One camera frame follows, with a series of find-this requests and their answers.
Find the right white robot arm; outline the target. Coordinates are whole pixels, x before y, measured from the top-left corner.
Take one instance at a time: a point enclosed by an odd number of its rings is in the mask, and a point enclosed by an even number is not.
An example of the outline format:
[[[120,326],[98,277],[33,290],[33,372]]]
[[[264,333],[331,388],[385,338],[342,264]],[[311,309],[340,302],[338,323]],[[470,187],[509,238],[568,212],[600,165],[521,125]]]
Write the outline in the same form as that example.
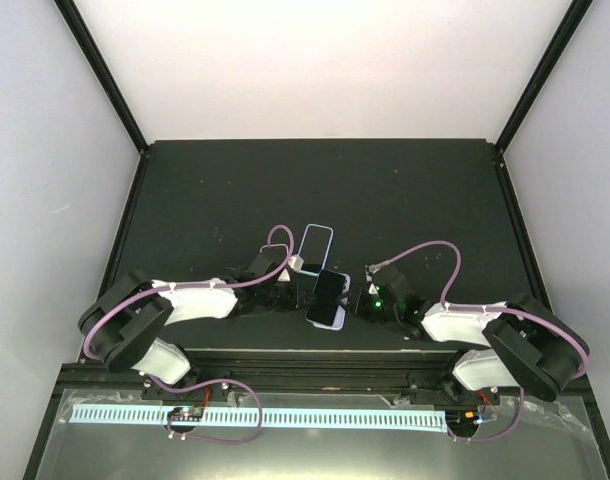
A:
[[[521,388],[552,402],[584,375],[589,360],[587,343],[530,295],[487,305],[431,302],[387,265],[367,271],[365,285],[339,302],[409,339],[465,345],[439,379],[442,396],[452,403],[493,387]]]

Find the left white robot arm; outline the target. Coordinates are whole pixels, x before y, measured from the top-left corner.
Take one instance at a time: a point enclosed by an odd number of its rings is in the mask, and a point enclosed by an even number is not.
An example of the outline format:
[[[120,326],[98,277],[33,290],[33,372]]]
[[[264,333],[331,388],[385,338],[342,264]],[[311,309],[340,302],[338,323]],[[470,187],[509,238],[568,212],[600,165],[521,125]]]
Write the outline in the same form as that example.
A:
[[[192,397],[200,376],[183,348],[160,334],[172,324],[252,314],[297,311],[315,295],[297,279],[302,259],[286,245],[263,247],[253,262],[224,279],[153,280],[140,271],[122,277],[78,320],[84,354],[113,373],[153,376],[178,399]]]

